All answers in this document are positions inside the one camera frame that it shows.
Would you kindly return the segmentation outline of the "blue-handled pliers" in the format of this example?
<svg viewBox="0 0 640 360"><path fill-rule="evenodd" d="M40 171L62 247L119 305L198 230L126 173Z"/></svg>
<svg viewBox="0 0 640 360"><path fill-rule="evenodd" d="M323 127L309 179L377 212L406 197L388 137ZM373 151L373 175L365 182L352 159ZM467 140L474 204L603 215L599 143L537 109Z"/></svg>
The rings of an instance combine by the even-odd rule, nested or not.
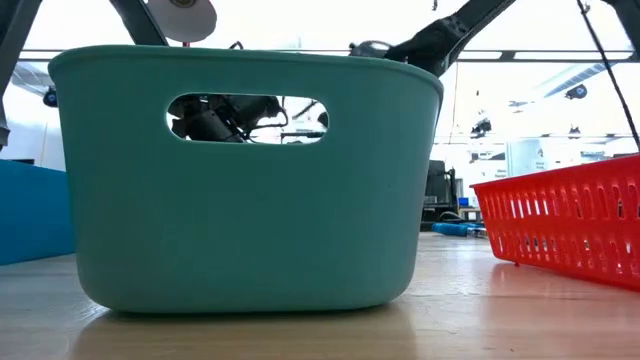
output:
<svg viewBox="0 0 640 360"><path fill-rule="evenodd" d="M472 238L488 237L486 229L474 223L434 223L431 226L431 230L446 236Z"/></svg>

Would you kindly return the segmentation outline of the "green plastic bin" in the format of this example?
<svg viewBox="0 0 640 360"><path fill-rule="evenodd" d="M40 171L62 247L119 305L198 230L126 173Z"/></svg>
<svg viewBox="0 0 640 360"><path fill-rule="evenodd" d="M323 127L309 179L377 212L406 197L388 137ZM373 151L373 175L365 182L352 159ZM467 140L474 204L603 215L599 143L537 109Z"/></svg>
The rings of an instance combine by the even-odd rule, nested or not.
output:
<svg viewBox="0 0 640 360"><path fill-rule="evenodd" d="M48 66L80 284L139 313L319 311L398 297L415 266L439 79L390 60L101 45ZM189 94L320 101L309 144L185 140Z"/></svg>

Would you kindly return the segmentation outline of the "dark blue plastic bin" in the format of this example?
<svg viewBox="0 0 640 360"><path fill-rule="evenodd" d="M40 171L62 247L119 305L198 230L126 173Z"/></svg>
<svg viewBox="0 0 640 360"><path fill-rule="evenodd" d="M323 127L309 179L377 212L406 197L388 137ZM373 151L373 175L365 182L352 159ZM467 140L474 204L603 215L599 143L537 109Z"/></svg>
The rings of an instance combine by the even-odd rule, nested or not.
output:
<svg viewBox="0 0 640 360"><path fill-rule="evenodd" d="M0 160L0 265L74 251L67 175Z"/></svg>

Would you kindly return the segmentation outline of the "black background equipment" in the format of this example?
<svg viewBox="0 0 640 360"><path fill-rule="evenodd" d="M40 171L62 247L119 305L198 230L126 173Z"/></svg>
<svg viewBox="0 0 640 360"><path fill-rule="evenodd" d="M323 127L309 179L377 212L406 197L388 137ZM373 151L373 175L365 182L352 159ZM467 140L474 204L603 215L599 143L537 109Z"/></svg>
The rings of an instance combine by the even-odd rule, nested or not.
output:
<svg viewBox="0 0 640 360"><path fill-rule="evenodd" d="M455 180L455 170L446 169L444 161L429 161L421 215L422 231L430 231L433 223L459 219Z"/></svg>

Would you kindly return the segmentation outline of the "white background panel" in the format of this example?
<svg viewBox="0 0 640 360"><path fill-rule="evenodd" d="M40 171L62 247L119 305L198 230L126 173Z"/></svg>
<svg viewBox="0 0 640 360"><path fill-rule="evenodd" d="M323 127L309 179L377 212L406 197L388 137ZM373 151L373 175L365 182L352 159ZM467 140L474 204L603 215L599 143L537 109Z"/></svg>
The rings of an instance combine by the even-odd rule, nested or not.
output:
<svg viewBox="0 0 640 360"><path fill-rule="evenodd" d="M577 145L558 139L522 139L506 144L507 176L516 177L582 163Z"/></svg>

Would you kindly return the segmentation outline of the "red perforated plastic basket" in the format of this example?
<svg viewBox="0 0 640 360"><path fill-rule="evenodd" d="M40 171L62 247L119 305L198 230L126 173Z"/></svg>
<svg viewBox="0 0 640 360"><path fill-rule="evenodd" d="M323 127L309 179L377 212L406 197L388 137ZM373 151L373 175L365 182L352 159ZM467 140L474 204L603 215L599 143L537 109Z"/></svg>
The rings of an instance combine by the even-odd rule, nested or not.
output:
<svg viewBox="0 0 640 360"><path fill-rule="evenodd" d="M473 189L496 258L640 291L640 154Z"/></svg>

